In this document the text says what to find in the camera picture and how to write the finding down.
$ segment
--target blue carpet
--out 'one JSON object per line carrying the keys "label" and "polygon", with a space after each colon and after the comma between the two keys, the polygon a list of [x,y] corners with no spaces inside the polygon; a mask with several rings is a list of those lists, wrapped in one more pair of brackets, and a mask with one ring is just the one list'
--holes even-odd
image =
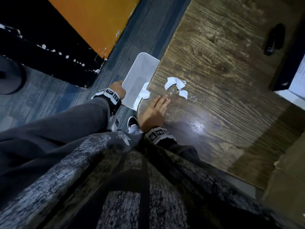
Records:
{"label": "blue carpet", "polygon": [[[141,0],[109,59],[90,89],[82,89],[26,67],[27,82],[17,93],[0,96],[0,131],[61,112],[89,100],[98,90],[124,80],[137,55],[161,60],[191,0]],[[135,111],[121,107],[119,128]]]}

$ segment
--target black sneaker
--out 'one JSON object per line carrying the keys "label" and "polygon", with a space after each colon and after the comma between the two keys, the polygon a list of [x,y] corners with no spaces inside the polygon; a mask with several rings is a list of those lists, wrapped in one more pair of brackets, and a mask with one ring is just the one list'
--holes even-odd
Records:
{"label": "black sneaker", "polygon": [[137,119],[135,117],[129,117],[128,118],[128,121],[127,121],[127,126],[128,126],[128,129],[130,129],[130,127],[132,125],[139,125]]}

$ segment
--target right hand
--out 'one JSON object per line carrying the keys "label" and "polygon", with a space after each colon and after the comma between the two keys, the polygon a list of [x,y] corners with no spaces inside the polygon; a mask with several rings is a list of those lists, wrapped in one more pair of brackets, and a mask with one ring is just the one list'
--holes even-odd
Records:
{"label": "right hand", "polygon": [[114,82],[112,85],[109,86],[111,90],[114,90],[120,96],[121,100],[124,99],[126,95],[126,91],[124,88],[122,88],[122,84],[123,84],[123,80],[120,80]]}
{"label": "right hand", "polygon": [[163,127],[164,113],[170,103],[168,95],[157,96],[139,117],[139,126],[144,133],[148,133],[154,127]]}

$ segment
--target wood grain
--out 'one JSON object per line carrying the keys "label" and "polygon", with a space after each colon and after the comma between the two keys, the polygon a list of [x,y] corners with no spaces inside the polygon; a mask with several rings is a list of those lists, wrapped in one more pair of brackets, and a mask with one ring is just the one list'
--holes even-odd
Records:
{"label": "wood grain", "polygon": [[[305,0],[192,0],[143,100],[170,94],[165,127],[200,159],[265,189],[274,162],[301,135],[305,112],[268,90]],[[266,35],[286,26],[283,49],[263,54]],[[167,77],[186,80],[186,100]]]}

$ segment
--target wrist strap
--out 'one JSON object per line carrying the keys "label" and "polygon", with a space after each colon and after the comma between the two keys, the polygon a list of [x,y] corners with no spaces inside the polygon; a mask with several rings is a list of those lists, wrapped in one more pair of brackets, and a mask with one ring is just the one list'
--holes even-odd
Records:
{"label": "wrist strap", "polygon": [[107,101],[110,108],[110,117],[116,114],[122,104],[120,96],[110,88],[105,88],[98,91],[91,99],[95,97],[102,97]]}
{"label": "wrist strap", "polygon": [[162,127],[152,128],[145,137],[149,139],[152,143],[157,144],[159,141],[165,138],[171,138],[176,141],[175,137],[170,134],[170,132]]}

